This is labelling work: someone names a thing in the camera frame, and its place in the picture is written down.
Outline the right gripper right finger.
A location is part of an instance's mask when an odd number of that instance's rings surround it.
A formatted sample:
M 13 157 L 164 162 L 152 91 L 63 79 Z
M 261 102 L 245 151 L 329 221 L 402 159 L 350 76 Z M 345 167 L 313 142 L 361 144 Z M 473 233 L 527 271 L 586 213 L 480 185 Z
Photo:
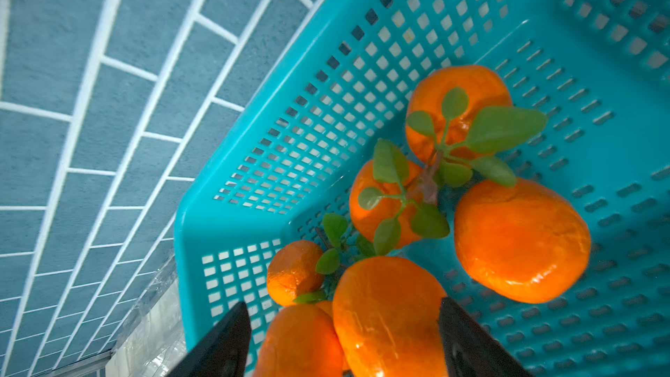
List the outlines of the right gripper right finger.
M 438 326 L 449 376 L 531 377 L 529 371 L 449 297 L 441 300 Z

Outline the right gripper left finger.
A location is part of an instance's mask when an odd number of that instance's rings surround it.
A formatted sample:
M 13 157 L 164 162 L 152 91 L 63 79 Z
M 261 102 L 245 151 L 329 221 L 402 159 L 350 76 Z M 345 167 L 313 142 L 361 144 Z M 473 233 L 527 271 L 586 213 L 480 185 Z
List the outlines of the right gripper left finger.
M 243 377 L 250 343 L 248 307 L 238 302 L 167 376 Z

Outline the orange front container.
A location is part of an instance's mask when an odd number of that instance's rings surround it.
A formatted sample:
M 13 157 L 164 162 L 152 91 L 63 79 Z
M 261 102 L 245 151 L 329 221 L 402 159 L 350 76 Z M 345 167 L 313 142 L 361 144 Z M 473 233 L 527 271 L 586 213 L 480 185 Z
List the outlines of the orange front container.
M 438 326 L 446 293 L 405 258 L 350 266 L 333 298 L 334 326 L 355 376 L 447 376 Z
M 255 376 L 340 376 L 344 354 L 332 318 L 315 305 L 292 305 L 270 324 Z

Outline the orange container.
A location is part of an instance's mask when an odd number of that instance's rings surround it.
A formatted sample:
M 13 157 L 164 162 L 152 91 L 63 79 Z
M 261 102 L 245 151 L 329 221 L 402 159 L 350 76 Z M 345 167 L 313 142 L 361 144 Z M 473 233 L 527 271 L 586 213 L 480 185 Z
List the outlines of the orange container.
M 375 187 L 385 195 L 399 195 L 401 190 L 397 184 L 379 183 L 373 178 L 373 160 L 369 160 L 357 174 L 350 193 L 349 211 L 354 228 L 362 237 L 373 242 L 374 234 L 383 220 L 399 213 L 401 201 L 398 199 L 383 198 L 373 209 L 366 210 L 359 204 L 359 194 L 368 188 Z M 413 232 L 410 226 L 416 207 L 410 204 L 399 216 L 401 225 L 400 242 L 395 246 L 401 249 L 404 246 L 422 240 L 422 237 Z
M 425 80 L 411 95 L 408 114 L 427 113 L 435 137 L 406 128 L 408 145 L 422 162 L 429 162 L 434 145 L 455 145 L 467 137 L 472 121 L 487 106 L 511 106 L 509 90 L 502 79 L 484 66 L 451 66 L 440 69 Z
M 298 296 L 319 290 L 325 278 L 317 273 L 316 265 L 323 254 L 311 241 L 300 240 L 284 246 L 268 268 L 267 290 L 272 300 L 289 306 Z
M 315 305 L 292 305 L 270 324 L 255 376 L 340 376 L 344 354 L 332 318 Z
M 405 258 L 350 266 L 333 298 L 334 326 L 355 376 L 447 376 L 438 326 L 446 293 Z
M 471 279 L 505 298 L 542 304 L 586 271 L 591 234 L 567 200 L 533 181 L 478 183 L 455 210 L 455 254 Z

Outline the orange back container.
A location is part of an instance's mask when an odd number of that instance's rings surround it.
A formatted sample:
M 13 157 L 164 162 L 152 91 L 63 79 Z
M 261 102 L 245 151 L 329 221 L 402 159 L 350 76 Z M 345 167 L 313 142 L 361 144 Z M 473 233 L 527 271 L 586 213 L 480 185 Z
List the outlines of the orange back container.
M 478 183 L 455 210 L 455 254 L 471 279 L 505 298 L 542 304 L 586 271 L 591 234 L 567 200 L 533 181 Z

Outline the teal plastic basket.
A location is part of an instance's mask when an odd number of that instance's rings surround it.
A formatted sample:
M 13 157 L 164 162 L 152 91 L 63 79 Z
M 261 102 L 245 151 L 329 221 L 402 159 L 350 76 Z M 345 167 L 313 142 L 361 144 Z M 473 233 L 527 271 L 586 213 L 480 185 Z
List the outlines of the teal plastic basket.
M 476 133 L 470 155 L 425 113 L 418 85 L 440 69 L 485 66 L 520 108 L 547 119 L 508 147 Z M 270 260 L 286 244 L 327 245 L 341 216 L 342 266 L 372 250 L 349 195 L 376 143 L 412 162 L 424 139 L 452 219 L 475 184 L 528 179 L 554 190 L 591 232 L 583 276 L 558 298 L 523 304 L 482 286 L 453 239 L 398 251 L 441 282 L 537 376 L 669 373 L 669 0 L 325 0 L 181 201 L 174 251 L 188 349 L 238 304 L 251 375 L 279 306 Z

